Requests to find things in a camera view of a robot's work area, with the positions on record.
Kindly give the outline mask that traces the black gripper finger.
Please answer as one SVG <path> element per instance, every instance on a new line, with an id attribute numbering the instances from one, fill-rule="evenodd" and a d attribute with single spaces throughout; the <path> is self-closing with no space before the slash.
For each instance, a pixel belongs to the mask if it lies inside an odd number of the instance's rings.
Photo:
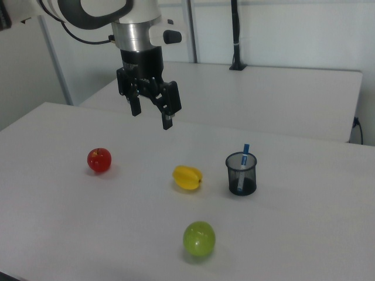
<path id="1" fill-rule="evenodd" d="M 169 83 L 156 79 L 150 81 L 150 99 L 161 112 L 164 130 L 173 126 L 174 115 L 182 109 L 178 85 L 175 81 Z"/>
<path id="2" fill-rule="evenodd" d="M 117 70 L 117 83 L 119 94 L 127 99 L 132 115 L 139 115 L 141 113 L 141 104 L 135 80 L 123 68 L 119 68 Z"/>

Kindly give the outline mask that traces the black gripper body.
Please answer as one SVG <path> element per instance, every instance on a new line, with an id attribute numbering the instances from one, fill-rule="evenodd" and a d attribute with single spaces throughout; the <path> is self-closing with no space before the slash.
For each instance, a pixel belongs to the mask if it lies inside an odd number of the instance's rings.
<path id="1" fill-rule="evenodd" d="M 119 69 L 119 93 L 130 99 L 143 95 L 155 98 L 164 83 L 162 79 L 162 48 L 144 51 L 121 50 L 122 67 Z"/>

